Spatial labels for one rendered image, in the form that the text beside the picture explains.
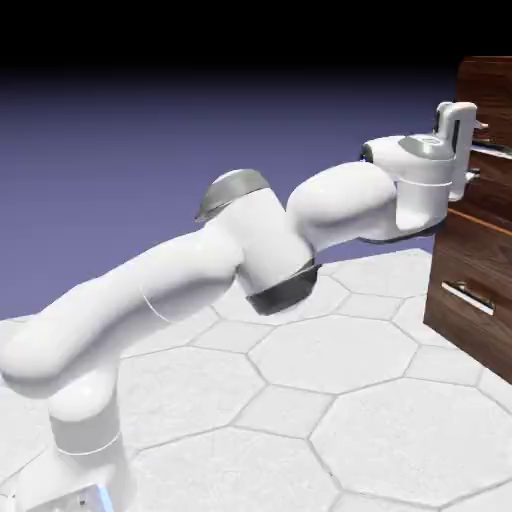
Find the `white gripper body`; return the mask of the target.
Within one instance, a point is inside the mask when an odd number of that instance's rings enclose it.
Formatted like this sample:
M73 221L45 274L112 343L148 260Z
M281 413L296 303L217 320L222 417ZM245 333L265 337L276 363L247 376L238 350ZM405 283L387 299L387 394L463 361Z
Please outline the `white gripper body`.
M471 102L455 102L452 105L452 143L455 157L450 201L459 201L464 195L473 132L476 127L476 112L477 106Z

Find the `dark wood drawer front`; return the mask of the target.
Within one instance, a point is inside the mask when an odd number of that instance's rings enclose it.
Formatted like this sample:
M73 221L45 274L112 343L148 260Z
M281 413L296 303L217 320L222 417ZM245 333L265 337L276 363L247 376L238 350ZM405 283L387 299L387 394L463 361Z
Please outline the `dark wood drawer front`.
M469 56L461 62L456 99L477 105L477 120L489 125L473 138L489 138L512 147L512 57ZM512 160L470 152L470 168L479 168L464 198L452 204L446 228L455 223L512 237Z
M424 323L512 384L512 237L446 221L435 237ZM464 281L494 301L489 316L441 287Z

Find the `dark wood cabinet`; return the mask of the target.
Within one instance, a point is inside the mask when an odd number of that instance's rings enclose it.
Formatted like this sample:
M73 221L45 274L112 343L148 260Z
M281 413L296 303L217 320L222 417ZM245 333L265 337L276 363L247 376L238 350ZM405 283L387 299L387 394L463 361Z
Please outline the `dark wood cabinet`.
M478 107L473 174L436 234L424 322L512 384L512 56L467 56L456 98Z

